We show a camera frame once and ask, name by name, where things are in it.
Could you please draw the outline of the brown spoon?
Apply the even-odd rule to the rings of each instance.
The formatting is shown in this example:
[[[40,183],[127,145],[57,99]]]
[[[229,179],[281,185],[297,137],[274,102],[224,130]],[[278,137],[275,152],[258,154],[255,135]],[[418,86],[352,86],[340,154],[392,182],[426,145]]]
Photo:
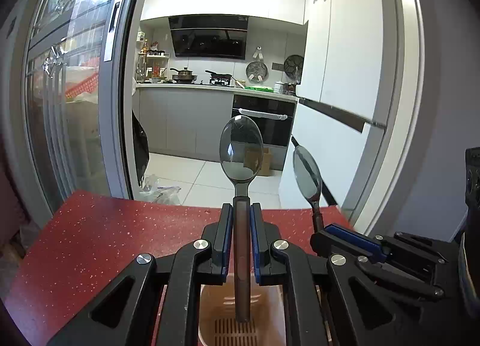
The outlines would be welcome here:
[[[293,168],[298,189],[312,207],[313,230],[318,233],[324,228],[320,212],[323,181],[319,167],[305,147],[296,145],[293,152]]]
[[[260,130],[245,115],[231,118],[220,136],[220,165],[234,187],[233,259],[235,317],[249,322],[251,314],[251,227],[249,185],[258,175],[264,154]]]

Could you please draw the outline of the beige plastic utensil holder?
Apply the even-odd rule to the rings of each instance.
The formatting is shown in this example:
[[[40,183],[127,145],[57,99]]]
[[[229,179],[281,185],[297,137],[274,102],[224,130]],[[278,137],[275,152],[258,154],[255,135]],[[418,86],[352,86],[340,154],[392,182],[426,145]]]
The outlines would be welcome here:
[[[199,304],[201,345],[285,345],[283,295],[280,286],[250,284],[250,321],[235,318],[233,275],[221,286],[203,285]]]

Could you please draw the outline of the cardboard box on floor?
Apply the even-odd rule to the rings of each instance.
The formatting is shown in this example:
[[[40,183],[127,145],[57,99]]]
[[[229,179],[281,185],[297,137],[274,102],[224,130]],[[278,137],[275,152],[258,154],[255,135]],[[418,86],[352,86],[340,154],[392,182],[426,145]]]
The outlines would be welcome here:
[[[270,152],[270,148],[264,148],[262,164],[259,169],[258,175],[270,176],[271,166],[272,166],[272,153]]]

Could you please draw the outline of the white refrigerator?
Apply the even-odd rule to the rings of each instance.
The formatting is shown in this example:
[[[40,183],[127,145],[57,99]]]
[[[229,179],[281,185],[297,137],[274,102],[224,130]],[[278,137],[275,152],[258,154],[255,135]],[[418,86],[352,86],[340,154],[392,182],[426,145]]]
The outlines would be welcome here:
[[[317,163],[343,214],[360,211],[386,117],[382,90],[383,0],[305,0],[304,69],[293,138]]]

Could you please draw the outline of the black built-in oven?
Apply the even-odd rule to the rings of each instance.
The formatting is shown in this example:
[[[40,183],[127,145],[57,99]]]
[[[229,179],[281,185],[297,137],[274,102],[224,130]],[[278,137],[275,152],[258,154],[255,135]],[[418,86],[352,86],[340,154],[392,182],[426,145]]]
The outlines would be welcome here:
[[[252,119],[266,145],[287,147],[295,116],[295,103],[266,97],[234,94],[232,116]]]

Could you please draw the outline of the black frying pan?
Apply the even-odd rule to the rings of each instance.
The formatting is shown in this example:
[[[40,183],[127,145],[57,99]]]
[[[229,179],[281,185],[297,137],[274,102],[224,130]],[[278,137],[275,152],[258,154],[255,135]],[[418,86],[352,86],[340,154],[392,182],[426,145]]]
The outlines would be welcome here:
[[[206,70],[210,75],[210,85],[230,86],[232,76],[230,74],[217,73]]]

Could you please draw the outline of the cooking pot on stove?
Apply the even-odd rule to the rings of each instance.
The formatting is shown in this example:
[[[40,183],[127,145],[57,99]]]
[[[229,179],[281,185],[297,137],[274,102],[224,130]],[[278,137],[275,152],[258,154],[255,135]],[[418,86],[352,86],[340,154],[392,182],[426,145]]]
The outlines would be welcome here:
[[[170,70],[174,72],[172,79],[176,83],[193,83],[197,80],[197,76],[187,67],[184,67],[181,70],[171,67]]]

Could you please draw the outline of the black range hood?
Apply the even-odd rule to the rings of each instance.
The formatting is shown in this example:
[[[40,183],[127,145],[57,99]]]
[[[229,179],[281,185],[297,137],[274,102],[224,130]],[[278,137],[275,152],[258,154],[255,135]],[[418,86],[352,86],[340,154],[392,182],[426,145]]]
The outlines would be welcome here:
[[[247,47],[248,16],[170,16],[176,57],[244,59]]]

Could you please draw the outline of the glass sliding door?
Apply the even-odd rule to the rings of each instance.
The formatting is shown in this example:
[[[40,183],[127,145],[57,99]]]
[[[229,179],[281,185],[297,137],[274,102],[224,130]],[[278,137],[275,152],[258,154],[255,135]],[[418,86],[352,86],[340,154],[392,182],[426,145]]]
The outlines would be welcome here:
[[[133,38],[141,0],[19,0],[2,35],[1,130],[28,216],[74,192],[137,193]]]

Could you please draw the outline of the round strainer on wall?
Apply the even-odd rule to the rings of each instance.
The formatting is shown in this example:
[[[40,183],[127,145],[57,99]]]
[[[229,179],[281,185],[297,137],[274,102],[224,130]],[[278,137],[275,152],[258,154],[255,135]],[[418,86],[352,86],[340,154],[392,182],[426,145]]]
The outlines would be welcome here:
[[[268,78],[268,68],[262,61],[252,61],[246,67],[247,79],[253,83],[264,82]]]

